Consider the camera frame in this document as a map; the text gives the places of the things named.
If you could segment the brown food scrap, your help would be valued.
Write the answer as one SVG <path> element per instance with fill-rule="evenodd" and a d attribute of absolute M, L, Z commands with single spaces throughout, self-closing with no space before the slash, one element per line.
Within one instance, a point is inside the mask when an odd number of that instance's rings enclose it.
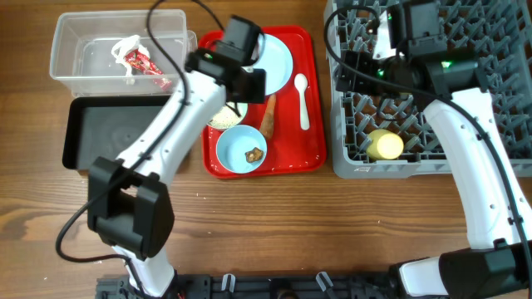
<path fill-rule="evenodd" d="M 245 153 L 245 158 L 247 163 L 259 162 L 263 159 L 264 152 L 258 147 L 254 147 L 252 150 Z"/>

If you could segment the light blue bowl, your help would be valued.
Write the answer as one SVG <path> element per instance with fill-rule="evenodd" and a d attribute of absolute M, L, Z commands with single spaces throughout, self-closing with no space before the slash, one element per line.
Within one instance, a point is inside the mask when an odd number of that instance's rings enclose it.
<path fill-rule="evenodd" d="M 261 161 L 247 163 L 245 153 L 258 147 L 264 152 Z M 236 125 L 224 131 L 216 144 L 216 156 L 221 165 L 236 174 L 248 174 L 255 171 L 268 153 L 268 145 L 263 135 L 249 125 Z"/>

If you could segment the light blue plate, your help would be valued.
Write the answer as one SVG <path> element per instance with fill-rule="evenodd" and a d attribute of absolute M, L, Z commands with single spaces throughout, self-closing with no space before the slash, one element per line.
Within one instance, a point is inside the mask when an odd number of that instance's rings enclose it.
<path fill-rule="evenodd" d="M 266 34 L 259 38 L 259 50 L 263 51 L 256 63 L 246 66 L 246 71 L 263 69 L 266 72 L 265 95 L 280 91 L 293 73 L 293 58 L 288 47 L 277 37 Z"/>

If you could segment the orange carrot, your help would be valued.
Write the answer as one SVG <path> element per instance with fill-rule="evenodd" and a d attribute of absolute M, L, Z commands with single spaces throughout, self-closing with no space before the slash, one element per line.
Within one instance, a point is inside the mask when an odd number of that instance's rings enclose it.
<path fill-rule="evenodd" d="M 266 110 L 264 112 L 264 117 L 259 128 L 259 132 L 263 135 L 266 140 L 270 140 L 273 137 L 274 132 L 274 109 L 276 104 L 276 95 L 272 94 L 268 98 L 268 103 Z"/>

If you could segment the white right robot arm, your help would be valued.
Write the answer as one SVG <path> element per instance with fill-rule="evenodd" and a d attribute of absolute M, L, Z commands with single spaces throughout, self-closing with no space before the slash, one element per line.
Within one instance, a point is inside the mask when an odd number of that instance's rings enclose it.
<path fill-rule="evenodd" d="M 531 286 L 531 208 L 495 125 L 475 56 L 341 58 L 342 77 L 370 96 L 409 94 L 445 152 L 461 196 L 470 246 L 395 267 L 398 297 L 489 298 Z"/>

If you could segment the yellow plastic cup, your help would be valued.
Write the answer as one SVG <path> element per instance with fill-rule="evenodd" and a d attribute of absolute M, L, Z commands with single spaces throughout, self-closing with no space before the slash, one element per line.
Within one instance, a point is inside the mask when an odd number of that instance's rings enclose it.
<path fill-rule="evenodd" d="M 374 160 L 390 160 L 398 158 L 404 150 L 402 138 L 385 129 L 372 131 L 368 138 L 370 144 L 366 149 L 366 154 Z"/>

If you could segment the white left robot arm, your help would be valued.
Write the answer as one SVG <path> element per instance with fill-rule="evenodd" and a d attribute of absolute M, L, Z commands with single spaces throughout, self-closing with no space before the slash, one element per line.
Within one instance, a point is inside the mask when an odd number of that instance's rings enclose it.
<path fill-rule="evenodd" d="M 163 298 L 176 270 L 165 243 L 174 226 L 169 188 L 201 131 L 227 101 L 263 103 L 263 51 L 216 47 L 191 52 L 180 82 L 148 128 L 115 159 L 89 170 L 87 224 L 125 261 L 133 293 Z"/>

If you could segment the red snack wrapper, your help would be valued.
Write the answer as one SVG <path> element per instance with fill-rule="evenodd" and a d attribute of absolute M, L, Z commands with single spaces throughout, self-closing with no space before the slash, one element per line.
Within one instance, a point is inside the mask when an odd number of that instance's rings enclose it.
<path fill-rule="evenodd" d="M 140 52 L 139 49 L 131 51 L 125 56 L 126 62 L 143 75 L 162 76 L 163 72 L 160 68 L 146 55 Z M 172 86 L 172 81 L 166 77 L 156 78 L 153 82 L 163 91 L 167 91 Z"/>

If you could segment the white tissue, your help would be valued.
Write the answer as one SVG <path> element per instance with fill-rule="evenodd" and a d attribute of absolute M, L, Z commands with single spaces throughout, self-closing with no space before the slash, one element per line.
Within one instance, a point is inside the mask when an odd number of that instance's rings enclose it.
<path fill-rule="evenodd" d="M 140 36 L 133 35 L 126 37 L 117 42 L 111 49 L 111 55 L 116 59 L 117 64 L 123 65 L 126 69 L 126 84 L 134 85 L 135 80 L 132 78 L 132 67 L 126 61 L 126 55 L 134 50 L 139 50 L 141 54 L 150 58 L 148 49 L 140 44 Z"/>

